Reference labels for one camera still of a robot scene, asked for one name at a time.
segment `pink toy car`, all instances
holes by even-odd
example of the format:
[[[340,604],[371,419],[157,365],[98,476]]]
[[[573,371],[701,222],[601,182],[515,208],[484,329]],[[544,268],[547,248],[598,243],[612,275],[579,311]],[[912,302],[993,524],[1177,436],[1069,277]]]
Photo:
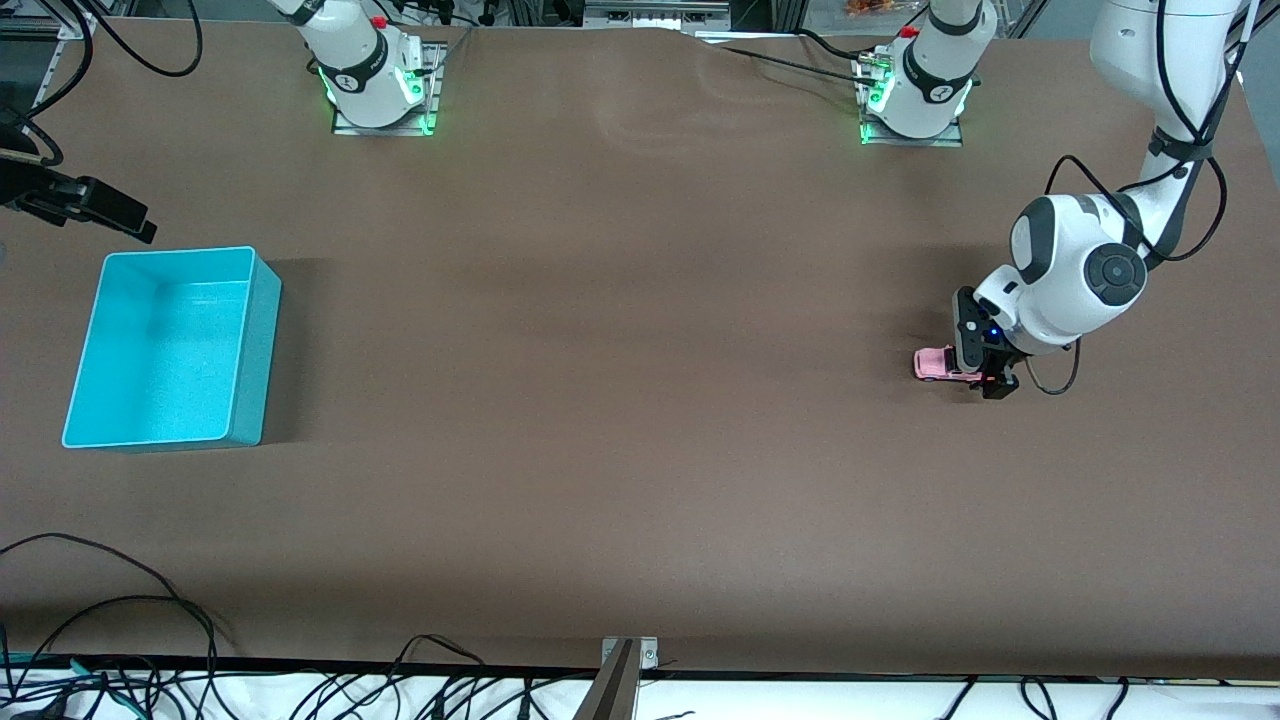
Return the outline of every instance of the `pink toy car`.
[[[948,380],[956,383],[982,382],[982,373],[965,373],[956,366],[952,346],[924,347],[915,351],[915,377],[924,382]]]

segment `mounting plate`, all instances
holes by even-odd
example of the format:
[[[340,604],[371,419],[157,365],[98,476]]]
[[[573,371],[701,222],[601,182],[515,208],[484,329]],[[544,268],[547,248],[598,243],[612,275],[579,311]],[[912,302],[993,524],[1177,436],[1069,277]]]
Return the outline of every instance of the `mounting plate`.
[[[884,120],[868,113],[861,104],[858,105],[858,113],[861,120],[863,145],[906,145],[910,147],[960,147],[964,145],[959,120],[951,120],[947,129],[933,137],[918,138],[905,137],[888,129]]]
[[[604,638],[600,643],[600,665],[609,659],[609,653],[613,652],[613,647],[618,644],[618,641],[626,638]],[[658,666],[658,638],[640,638],[640,669],[653,670]]]

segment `brown table surface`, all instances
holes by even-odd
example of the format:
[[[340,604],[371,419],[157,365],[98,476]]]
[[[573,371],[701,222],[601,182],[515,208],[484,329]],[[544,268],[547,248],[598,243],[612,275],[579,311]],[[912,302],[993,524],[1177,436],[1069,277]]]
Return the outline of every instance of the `brown table surface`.
[[[189,53],[182,22],[120,24]],[[1060,154],[1117,186],[1151,129],[1083,44],[993,44],[965,147],[919,150],[860,146],[836,81],[666,31],[479,31],[435,137],[333,137],[297,31],[206,36],[178,81],[104,36],[42,119],[68,172],[151,206],[156,249],[279,273],[266,442],[63,450],[99,266],[138,247],[0,214],[3,539],[113,543],[252,656],[439,632],[589,665],[635,633],[675,667],[1280,674],[1280,195],[1239,92],[1213,245],[1089,337],[1069,395],[983,402],[911,351]],[[0,577],[19,647],[152,591],[56,544]],[[58,647],[202,652],[163,609]]]

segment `metal bracket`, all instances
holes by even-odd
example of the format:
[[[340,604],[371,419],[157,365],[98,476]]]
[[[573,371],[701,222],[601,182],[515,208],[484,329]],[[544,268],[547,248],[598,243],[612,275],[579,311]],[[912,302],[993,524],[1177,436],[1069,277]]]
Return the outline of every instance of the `metal bracket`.
[[[333,110],[334,135],[365,135],[375,137],[420,137],[435,135],[435,119],[440,113],[440,92],[444,88],[444,56],[448,44],[422,41],[420,63],[413,67],[431,68],[431,72],[412,82],[421,83],[422,102],[404,114],[399,120],[381,128],[366,128],[353,124],[337,108]]]
[[[604,665],[609,660],[609,655],[613,648],[617,647],[618,641],[627,638],[604,638],[600,643],[600,665]],[[640,669],[653,670],[658,666],[658,638],[635,638],[640,641]]]
[[[634,720],[640,664],[646,661],[644,642],[653,641],[653,661],[658,660],[655,638],[607,638],[604,665],[591,680],[573,720]]]

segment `wire bundle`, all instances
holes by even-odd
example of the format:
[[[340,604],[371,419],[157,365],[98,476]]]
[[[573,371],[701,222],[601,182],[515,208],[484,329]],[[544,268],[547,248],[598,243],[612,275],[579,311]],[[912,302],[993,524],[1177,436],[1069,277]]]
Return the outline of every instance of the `wire bundle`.
[[[0,688],[0,710],[5,710],[15,705],[36,702],[46,702],[46,707],[50,708],[65,707],[67,701],[73,696],[96,692],[97,696],[95,697],[87,714],[83,716],[83,720],[92,720],[104,700],[111,700],[113,702],[124,706],[138,720],[154,720],[157,710],[170,708],[177,714],[178,720],[188,720],[187,706],[193,708],[192,720],[202,720],[206,716],[206,705],[210,697],[214,698],[227,716],[237,720],[236,712],[228,706],[220,694],[215,683],[216,679],[236,676],[261,678],[284,674],[218,671],[218,635],[220,632],[209,612],[200,605],[180,596],[173,583],[157,570],[114,547],[67,533],[40,533],[0,548],[0,559],[20,547],[46,539],[58,539],[79,544],[118,557],[151,577],[160,584],[164,593],[125,594],[96,602],[59,624],[58,628],[55,628],[54,632],[40,643],[36,651],[29,653],[29,657],[24,657],[22,660],[17,659],[15,655],[10,652],[5,626],[0,623],[0,662],[3,662],[4,670],[3,688]],[[191,616],[192,620],[195,620],[200,626],[207,641],[204,673],[187,675],[175,671],[169,674],[166,678],[164,676],[164,673],[161,673],[161,670],[147,657],[119,656],[111,662],[108,662],[101,667],[95,667],[93,670],[86,669],[81,662],[72,660],[70,666],[78,673],[77,676],[72,678],[58,680],[33,680],[29,678],[29,673],[32,670],[50,666],[49,661],[54,660],[50,656],[51,646],[73,625],[105,609],[134,603],[172,605]],[[444,635],[435,633],[415,635],[404,643],[399,653],[397,653],[388,665],[376,671],[360,674],[325,674],[324,679],[316,684],[315,688],[307,692],[297,706],[294,706],[293,711],[289,714],[289,720],[319,720],[321,711],[326,707],[340,708],[337,715],[334,715],[333,720],[344,720],[348,716],[355,717],[356,720],[364,720],[360,715],[360,708],[372,705],[387,691],[393,691],[396,693],[396,717],[398,719],[403,711],[403,698],[401,697],[399,685],[416,676],[413,674],[403,673],[404,664],[408,662],[413,651],[422,642],[435,644],[452,652],[453,655],[475,662],[476,667],[481,673],[486,666],[484,659],[479,655],[466,650]],[[146,675],[131,675],[125,670],[125,665],[131,662],[146,666]],[[529,720],[530,710],[536,711],[543,720],[548,720],[547,714],[543,712],[541,707],[539,707],[538,702],[534,700],[535,691],[563,680],[585,679],[594,675],[594,671],[589,671],[552,678],[540,683],[525,680],[522,691],[500,701],[480,716],[479,720],[490,720],[503,707],[507,707],[517,701],[520,702],[520,714],[517,716],[520,720]],[[383,682],[364,694],[353,694],[356,693],[353,685],[367,678],[381,678]],[[470,720],[471,706],[475,697],[503,682],[503,679],[504,678],[484,678],[479,673],[470,676],[451,676],[444,682],[440,689],[435,692],[431,700],[413,715],[413,720],[453,720],[453,717],[456,717],[460,712],[465,720]],[[200,683],[204,685],[198,697],[191,694],[184,687],[192,683]]]
[[[200,24],[200,15],[196,13],[195,0],[187,0],[187,8],[191,10],[191,22],[196,28],[196,53],[186,67],[177,70],[169,70],[151,63],[141,54],[138,54],[128,42],[125,42],[124,38],[120,37],[118,32],[115,32],[115,28],[111,27],[111,23],[106,20],[108,10],[105,6],[102,6],[101,0],[61,0],[61,3],[67,6],[68,10],[70,10],[72,17],[76,19],[76,24],[79,27],[81,37],[83,38],[83,54],[81,55],[79,64],[76,65],[76,72],[72,73],[72,77],[68,78],[68,81],[63,83],[61,87],[59,87],[56,91],[50,94],[49,97],[45,97],[42,101],[36,104],[31,110],[27,110],[26,113],[22,113],[8,105],[4,105],[5,110],[8,110],[9,114],[14,117],[10,124],[17,127],[26,127],[27,129],[29,129],[31,133],[38,137],[40,141],[44,142],[50,151],[49,158],[44,156],[27,158],[27,156],[18,156],[18,154],[10,154],[10,152],[5,152],[4,156],[10,159],[17,159],[20,161],[38,163],[46,168],[60,165],[64,160],[64,156],[61,149],[58,147],[56,142],[54,142],[54,138],[50,137],[49,133],[46,133],[44,129],[41,129],[40,126],[36,124],[35,118],[41,113],[44,113],[45,110],[52,108],[63,97],[67,97],[67,95],[72,90],[74,90],[76,86],[79,85],[82,79],[84,79],[84,73],[88,72],[90,65],[93,63],[93,32],[88,24],[88,20],[84,19],[84,13],[92,15],[92,18],[97,20],[100,26],[102,26],[102,29],[106,32],[106,35],[109,35],[111,40],[114,40],[115,44],[120,46],[122,50],[124,50],[131,58],[141,63],[142,67],[147,68],[148,70],[156,74],[172,78],[187,77],[191,73],[196,72],[196,68],[200,67],[200,60],[205,55],[205,32],[204,27]],[[56,10],[54,10],[51,6],[49,8],[49,10],[54,15],[56,15],[60,22],[63,23],[67,22],[67,18],[63,17]]]

